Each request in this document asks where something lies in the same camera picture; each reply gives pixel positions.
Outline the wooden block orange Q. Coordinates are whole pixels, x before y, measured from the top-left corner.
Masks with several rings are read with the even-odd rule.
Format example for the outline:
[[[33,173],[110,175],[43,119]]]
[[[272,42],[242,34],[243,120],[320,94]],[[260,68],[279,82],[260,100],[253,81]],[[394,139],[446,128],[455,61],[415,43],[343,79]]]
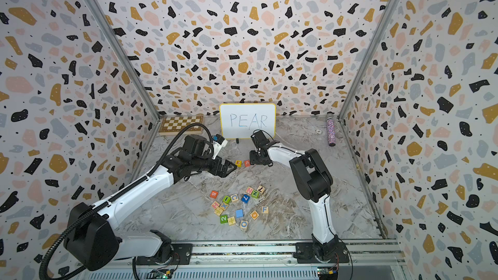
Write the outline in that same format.
[[[259,217],[259,213],[257,211],[253,211],[251,212],[250,216],[253,220],[256,220]]]

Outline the whiteboard with yellow frame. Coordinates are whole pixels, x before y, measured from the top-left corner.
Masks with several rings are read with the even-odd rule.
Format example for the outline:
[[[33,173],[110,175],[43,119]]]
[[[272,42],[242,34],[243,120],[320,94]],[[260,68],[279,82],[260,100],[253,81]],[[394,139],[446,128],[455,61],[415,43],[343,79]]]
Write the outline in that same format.
[[[276,105],[229,103],[219,106],[221,134],[226,139],[250,139],[256,130],[276,135]]]

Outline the wooden X block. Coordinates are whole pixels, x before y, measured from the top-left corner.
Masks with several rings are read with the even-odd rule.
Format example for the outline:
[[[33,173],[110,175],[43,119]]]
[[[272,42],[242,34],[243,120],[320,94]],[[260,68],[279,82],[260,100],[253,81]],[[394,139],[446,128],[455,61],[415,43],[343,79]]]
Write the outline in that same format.
[[[229,205],[224,203],[224,202],[220,205],[220,208],[222,208],[223,210],[227,210],[228,207],[229,207]]]

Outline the wooden 7 block purple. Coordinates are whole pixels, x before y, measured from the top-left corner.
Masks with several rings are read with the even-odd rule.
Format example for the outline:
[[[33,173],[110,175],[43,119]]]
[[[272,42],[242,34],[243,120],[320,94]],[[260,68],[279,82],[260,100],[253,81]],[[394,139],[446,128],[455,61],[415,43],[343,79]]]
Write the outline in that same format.
[[[257,190],[258,190],[261,194],[263,194],[263,193],[266,191],[266,188],[265,188],[265,187],[263,187],[262,185],[260,185],[260,186],[257,188]]]

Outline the wooden C block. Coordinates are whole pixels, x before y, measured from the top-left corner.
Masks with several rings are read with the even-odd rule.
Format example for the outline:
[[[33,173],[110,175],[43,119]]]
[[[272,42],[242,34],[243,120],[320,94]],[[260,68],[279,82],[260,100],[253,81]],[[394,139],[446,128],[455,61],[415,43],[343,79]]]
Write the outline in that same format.
[[[233,194],[230,196],[232,202],[238,202],[239,201],[239,196],[237,194]]]

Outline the pink speckled bottle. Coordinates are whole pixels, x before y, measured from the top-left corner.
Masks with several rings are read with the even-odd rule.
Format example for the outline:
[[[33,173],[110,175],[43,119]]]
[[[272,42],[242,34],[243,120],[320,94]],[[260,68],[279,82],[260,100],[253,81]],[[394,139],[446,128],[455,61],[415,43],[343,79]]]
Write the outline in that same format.
[[[328,145],[335,146],[336,145],[335,116],[334,113],[332,112],[327,113],[326,128],[327,128]]]

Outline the green N block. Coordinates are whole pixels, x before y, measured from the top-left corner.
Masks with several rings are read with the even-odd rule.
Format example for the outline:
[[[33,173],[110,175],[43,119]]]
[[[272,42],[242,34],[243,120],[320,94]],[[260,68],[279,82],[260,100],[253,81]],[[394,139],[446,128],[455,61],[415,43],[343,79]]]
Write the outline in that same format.
[[[255,199],[258,199],[260,197],[260,192],[255,190],[255,191],[252,191],[251,193],[251,197],[252,198],[255,198]]]

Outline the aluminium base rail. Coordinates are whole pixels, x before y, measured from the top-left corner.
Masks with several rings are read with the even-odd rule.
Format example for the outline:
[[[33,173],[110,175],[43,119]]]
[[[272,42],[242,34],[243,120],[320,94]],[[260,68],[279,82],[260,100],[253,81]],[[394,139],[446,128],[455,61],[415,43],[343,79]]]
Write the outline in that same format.
[[[187,241],[170,263],[114,261],[78,279],[410,279],[394,240],[346,239],[332,259],[312,257],[310,241]]]

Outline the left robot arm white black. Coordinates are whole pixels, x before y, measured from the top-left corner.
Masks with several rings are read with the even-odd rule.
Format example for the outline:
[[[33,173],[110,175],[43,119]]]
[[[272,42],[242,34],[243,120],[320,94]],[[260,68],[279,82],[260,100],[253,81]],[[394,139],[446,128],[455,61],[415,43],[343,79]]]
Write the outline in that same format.
[[[71,210],[68,224],[77,220],[81,223],[68,233],[65,249],[90,271],[133,257],[147,257],[156,264],[170,263],[175,258],[174,248],[163,233],[153,229],[142,235],[119,236],[116,229],[145,202],[181,180],[201,172],[224,178],[235,171],[234,163],[219,156],[227,143],[220,134],[211,139],[186,136],[182,147],[164,153],[153,168],[124,189],[93,206],[77,205]]]

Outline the wooden chessboard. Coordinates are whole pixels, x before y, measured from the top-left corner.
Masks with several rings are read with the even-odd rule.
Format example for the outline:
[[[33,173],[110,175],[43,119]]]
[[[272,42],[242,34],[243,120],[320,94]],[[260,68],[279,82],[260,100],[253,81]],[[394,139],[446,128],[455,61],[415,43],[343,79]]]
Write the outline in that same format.
[[[193,123],[204,123],[204,116],[165,117],[162,120],[158,134],[161,136],[176,136],[177,133]]]

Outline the wooden divide sign block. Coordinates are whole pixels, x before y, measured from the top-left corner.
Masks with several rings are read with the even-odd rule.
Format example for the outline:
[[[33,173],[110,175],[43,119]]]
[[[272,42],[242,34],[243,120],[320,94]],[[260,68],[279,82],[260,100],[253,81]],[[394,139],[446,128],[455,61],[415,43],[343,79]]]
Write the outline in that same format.
[[[215,214],[216,216],[221,216],[224,212],[224,209],[221,208],[221,207],[218,207],[216,210],[215,210]]]

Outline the wooden block yellow pattern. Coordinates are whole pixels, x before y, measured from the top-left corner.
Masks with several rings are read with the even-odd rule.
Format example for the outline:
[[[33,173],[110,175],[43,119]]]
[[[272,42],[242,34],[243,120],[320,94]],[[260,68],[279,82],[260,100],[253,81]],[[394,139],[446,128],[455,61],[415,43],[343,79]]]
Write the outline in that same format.
[[[228,218],[228,224],[230,226],[236,225],[236,223],[237,223],[236,222],[236,218],[234,216],[231,216],[231,217]]]

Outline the plain blue block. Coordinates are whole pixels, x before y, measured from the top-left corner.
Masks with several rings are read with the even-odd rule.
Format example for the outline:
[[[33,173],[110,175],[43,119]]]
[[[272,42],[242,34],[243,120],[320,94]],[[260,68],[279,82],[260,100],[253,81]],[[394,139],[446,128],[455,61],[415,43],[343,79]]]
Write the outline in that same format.
[[[244,212],[242,209],[237,209],[236,210],[236,215],[235,215],[236,219],[240,219],[240,218],[243,218],[244,217]]]

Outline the blue 7 block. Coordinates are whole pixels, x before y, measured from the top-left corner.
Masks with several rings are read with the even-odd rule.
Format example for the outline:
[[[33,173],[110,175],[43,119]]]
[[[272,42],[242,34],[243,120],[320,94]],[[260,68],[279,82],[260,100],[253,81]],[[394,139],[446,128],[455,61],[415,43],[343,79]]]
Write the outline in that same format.
[[[249,199],[250,199],[250,197],[249,197],[247,194],[244,194],[244,195],[242,196],[242,199],[241,199],[241,200],[242,200],[242,202],[244,202],[244,203],[246,203],[246,204],[247,204],[247,203],[249,202]]]

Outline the green 2 block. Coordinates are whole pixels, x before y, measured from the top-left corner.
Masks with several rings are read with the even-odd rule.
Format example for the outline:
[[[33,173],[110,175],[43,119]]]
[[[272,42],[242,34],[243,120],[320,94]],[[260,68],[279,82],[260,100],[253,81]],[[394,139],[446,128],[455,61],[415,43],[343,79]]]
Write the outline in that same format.
[[[228,215],[221,215],[220,216],[220,223],[227,224],[228,223]]]

